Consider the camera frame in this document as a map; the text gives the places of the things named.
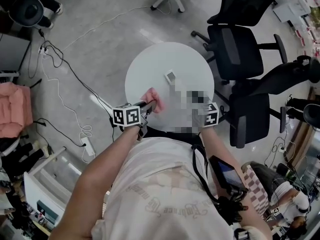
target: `floor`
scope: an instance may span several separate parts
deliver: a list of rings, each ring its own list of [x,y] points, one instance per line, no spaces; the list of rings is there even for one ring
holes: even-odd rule
[[[63,4],[64,12],[62,15],[54,17],[55,26],[52,30],[45,30],[45,38],[58,48],[64,49],[79,36],[103,21],[128,12],[133,8],[150,6],[156,0],[58,1]],[[186,11],[178,13],[177,5],[172,1],[172,12],[169,15],[162,14],[158,10],[151,11],[148,7],[132,10],[106,22],[70,45],[63,51],[64,58],[70,63],[78,77],[94,89],[102,99],[113,106],[122,105],[126,102],[124,84],[128,67],[145,48],[159,42],[178,42],[194,48],[205,58],[210,56],[203,48],[201,40],[191,37],[190,33],[192,30],[207,33],[208,25],[206,21],[219,12],[221,0],[184,0],[183,4]],[[169,4],[163,4],[160,9],[165,13],[169,12]],[[260,22],[252,27],[252,31],[258,43],[273,42],[273,34],[280,35],[286,48],[288,60],[292,61],[297,57],[300,50],[299,40],[296,39],[287,24],[278,20],[271,8],[268,8]],[[43,39],[35,32],[29,68],[31,75],[35,71],[38,48],[42,42]],[[281,63],[280,55],[276,51],[262,50],[261,54],[265,73]],[[22,65],[20,83],[30,86],[39,78],[42,78],[42,83],[32,89],[34,118],[48,119],[57,129],[79,143],[80,129],[74,113],[62,105],[58,96],[57,81],[47,81],[42,71],[41,60],[39,60],[35,78],[28,79],[28,62],[29,54],[27,54]],[[210,67],[215,78],[215,84],[218,86],[219,74],[215,62],[212,62]],[[112,143],[113,134],[106,111],[93,102],[90,92],[77,81],[65,63],[59,68],[54,68],[52,61],[45,59],[43,60],[43,69],[49,78],[59,79],[59,92],[65,105],[77,112],[82,126],[92,126],[91,143],[97,154],[102,152]],[[284,106],[289,94],[293,94],[296,98],[306,98],[309,88],[310,84],[304,82],[280,95],[271,95],[271,107],[279,110],[281,106]],[[225,94],[230,92],[230,86],[220,86],[219,89]],[[217,97],[214,97],[214,101],[221,103]],[[294,120],[288,122],[287,141],[290,140],[296,124],[297,122]],[[279,127],[279,121],[271,117],[268,137],[247,144],[243,149],[230,147],[227,122],[222,122],[216,126],[215,130],[240,163],[251,160],[263,163],[275,139],[278,136],[285,137],[286,135],[286,133],[279,133]],[[38,129],[51,144],[53,150],[66,146],[71,153],[81,158],[83,148],[73,145],[51,126],[39,126]],[[115,138],[119,134],[119,128],[116,128]],[[87,161],[92,158],[84,156]],[[272,159],[273,155],[267,161],[268,165],[272,163]],[[278,152],[274,164],[278,164],[282,159],[282,154]]]

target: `black office chair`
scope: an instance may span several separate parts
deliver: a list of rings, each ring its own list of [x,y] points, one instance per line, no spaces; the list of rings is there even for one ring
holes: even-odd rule
[[[44,15],[40,0],[0,0],[0,6],[14,22],[23,27],[33,27]]]
[[[230,145],[239,149],[245,144],[265,138],[269,133],[270,115],[280,120],[279,132],[286,128],[286,108],[280,112],[270,108],[269,94],[278,95],[285,90],[310,80],[320,80],[320,63],[316,58],[300,56],[294,62],[283,63],[261,79],[246,79],[236,82],[229,99],[218,91],[214,93],[229,105],[226,112],[221,106],[219,123],[230,123]]]
[[[243,26],[255,26],[265,10],[274,0],[222,0],[219,14],[211,17],[207,23],[209,38],[192,31],[206,43],[207,51],[214,56],[207,62],[216,60],[219,74],[225,83],[229,80],[243,80],[257,77],[264,72],[259,49],[279,50],[283,63],[287,55],[281,38],[275,34],[274,43],[257,44],[252,31]]]

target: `round white table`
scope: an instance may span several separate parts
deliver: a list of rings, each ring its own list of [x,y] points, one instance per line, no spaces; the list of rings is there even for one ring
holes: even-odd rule
[[[172,70],[176,79],[188,91],[204,91],[213,100],[215,82],[206,60],[194,49],[177,42],[162,42],[143,50],[131,63],[125,77],[127,102],[135,104],[146,91],[153,87],[163,100],[169,104],[170,85],[165,73]],[[172,132],[168,114],[164,111],[148,116],[148,126],[159,131]]]

